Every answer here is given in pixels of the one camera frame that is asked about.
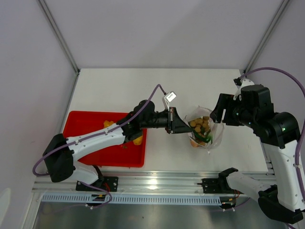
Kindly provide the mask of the brown longan bunch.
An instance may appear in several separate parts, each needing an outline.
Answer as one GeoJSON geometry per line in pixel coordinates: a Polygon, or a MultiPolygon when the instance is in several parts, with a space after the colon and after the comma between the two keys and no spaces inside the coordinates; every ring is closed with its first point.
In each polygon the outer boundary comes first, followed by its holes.
{"type": "Polygon", "coordinates": [[[188,122],[190,127],[195,128],[196,132],[208,131],[211,129],[210,118],[207,116],[202,116],[196,119],[193,119],[188,122]]]}

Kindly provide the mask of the clear zip top bag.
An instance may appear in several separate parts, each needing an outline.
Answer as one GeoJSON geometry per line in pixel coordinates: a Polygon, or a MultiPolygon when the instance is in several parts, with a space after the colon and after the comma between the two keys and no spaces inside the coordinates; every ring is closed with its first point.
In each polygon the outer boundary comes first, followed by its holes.
{"type": "Polygon", "coordinates": [[[191,129],[188,133],[191,146],[202,148],[208,154],[221,144],[224,133],[224,125],[215,123],[210,117],[211,113],[210,109],[197,106],[183,119],[191,129]]]}

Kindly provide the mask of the green scallion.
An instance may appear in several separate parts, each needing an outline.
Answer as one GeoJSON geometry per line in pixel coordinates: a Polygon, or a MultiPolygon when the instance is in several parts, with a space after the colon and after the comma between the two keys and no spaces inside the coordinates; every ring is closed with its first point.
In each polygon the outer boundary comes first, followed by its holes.
{"type": "Polygon", "coordinates": [[[208,131],[196,132],[195,128],[191,127],[191,131],[192,131],[192,136],[191,136],[192,140],[194,140],[196,142],[203,141],[205,143],[213,142],[213,134],[212,134],[211,129],[209,129],[208,131]]]}

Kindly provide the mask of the yellow ginger root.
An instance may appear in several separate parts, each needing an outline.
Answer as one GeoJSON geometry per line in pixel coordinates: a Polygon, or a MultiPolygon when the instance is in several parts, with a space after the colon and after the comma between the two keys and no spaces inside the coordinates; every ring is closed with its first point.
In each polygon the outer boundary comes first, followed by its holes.
{"type": "Polygon", "coordinates": [[[104,123],[103,123],[103,127],[107,128],[107,127],[111,126],[112,124],[114,124],[114,121],[105,120],[104,123]]]}

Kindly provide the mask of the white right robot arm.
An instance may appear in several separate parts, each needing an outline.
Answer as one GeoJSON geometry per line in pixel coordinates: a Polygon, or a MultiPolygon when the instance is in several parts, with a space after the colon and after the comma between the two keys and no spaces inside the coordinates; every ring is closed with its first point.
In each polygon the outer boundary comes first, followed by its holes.
{"type": "Polygon", "coordinates": [[[218,188],[225,193],[231,189],[242,192],[257,201],[270,219],[286,224],[301,221],[305,198],[299,182],[305,174],[300,167],[297,145],[301,134],[296,118],[288,112],[275,112],[269,89],[257,84],[242,88],[238,96],[220,94],[210,117],[215,123],[251,128],[276,176],[275,185],[265,185],[232,167],[219,173],[218,188]]]}

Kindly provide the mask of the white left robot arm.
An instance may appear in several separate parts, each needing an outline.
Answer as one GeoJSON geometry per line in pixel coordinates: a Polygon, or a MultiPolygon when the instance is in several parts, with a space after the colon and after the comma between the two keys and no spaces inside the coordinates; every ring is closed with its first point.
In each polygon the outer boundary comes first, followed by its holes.
{"type": "Polygon", "coordinates": [[[191,132],[175,107],[157,112],[152,101],[143,100],[124,118],[104,129],[70,138],[63,134],[55,135],[43,153],[51,181],[59,183],[74,178],[87,184],[91,190],[100,190],[103,178],[97,166],[82,164],[79,159],[101,149],[131,142],[148,128],[163,128],[168,134],[191,132]]]}

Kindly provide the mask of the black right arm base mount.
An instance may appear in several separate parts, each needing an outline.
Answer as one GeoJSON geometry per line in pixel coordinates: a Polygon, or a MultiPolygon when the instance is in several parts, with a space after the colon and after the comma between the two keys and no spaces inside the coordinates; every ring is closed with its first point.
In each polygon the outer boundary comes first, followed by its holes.
{"type": "Polygon", "coordinates": [[[225,178],[203,178],[197,185],[202,187],[205,194],[242,194],[230,188],[225,178]]]}

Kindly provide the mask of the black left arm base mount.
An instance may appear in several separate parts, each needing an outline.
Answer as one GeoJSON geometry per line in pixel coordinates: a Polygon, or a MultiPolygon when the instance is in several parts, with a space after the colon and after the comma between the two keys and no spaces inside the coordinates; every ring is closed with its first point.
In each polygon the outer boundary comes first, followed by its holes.
{"type": "Polygon", "coordinates": [[[82,184],[80,181],[76,184],[76,191],[98,191],[100,189],[106,190],[108,192],[117,192],[119,183],[118,177],[103,177],[99,178],[97,181],[91,184],[92,187],[82,184]]]}

